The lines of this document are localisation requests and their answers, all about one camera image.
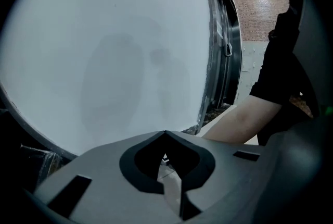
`black sleeve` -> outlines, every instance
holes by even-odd
[[[292,50],[299,34],[299,21],[299,14],[295,14],[291,7],[278,15],[275,29],[268,35],[269,43],[258,81],[250,95],[281,105],[289,101],[293,78]]]

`black slot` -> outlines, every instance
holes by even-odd
[[[68,218],[91,181],[89,178],[77,175],[47,206],[54,212]]]
[[[257,161],[260,154],[244,152],[244,151],[237,151],[236,153],[234,153],[234,156],[237,156],[237,157],[240,157],[243,159],[247,159],[247,160],[251,160],[251,161]]]

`forearm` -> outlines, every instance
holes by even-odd
[[[245,143],[254,137],[281,109],[275,104],[249,95],[223,116],[203,138],[229,143]]]

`person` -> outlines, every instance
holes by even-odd
[[[272,134],[310,118],[290,103],[293,95],[302,93],[309,107],[315,104],[311,84],[292,53],[299,34],[302,3],[303,0],[289,0],[287,12],[278,15],[275,29],[268,35],[259,79],[250,95],[203,138],[245,143],[257,134],[259,144],[265,145]],[[312,109],[317,116],[315,106]]]

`bare skin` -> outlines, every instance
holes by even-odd
[[[223,116],[203,138],[245,143],[265,127],[281,107],[282,105],[249,95],[242,104]]]

